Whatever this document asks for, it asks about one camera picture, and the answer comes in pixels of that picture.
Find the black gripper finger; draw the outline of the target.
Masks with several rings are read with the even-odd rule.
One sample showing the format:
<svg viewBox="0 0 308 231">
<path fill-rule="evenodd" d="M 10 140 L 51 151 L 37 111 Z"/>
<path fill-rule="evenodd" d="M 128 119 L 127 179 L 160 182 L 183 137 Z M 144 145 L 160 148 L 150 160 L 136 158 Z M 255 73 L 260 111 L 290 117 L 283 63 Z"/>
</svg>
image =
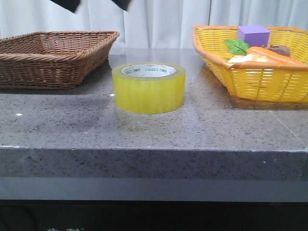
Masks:
<svg viewBox="0 0 308 231">
<path fill-rule="evenodd" d="M 132 0 L 112 0 L 120 9 L 127 11 Z"/>
<path fill-rule="evenodd" d="M 61 6 L 62 8 L 75 13 L 81 4 L 81 0 L 51 0 L 51 2 Z"/>
</svg>

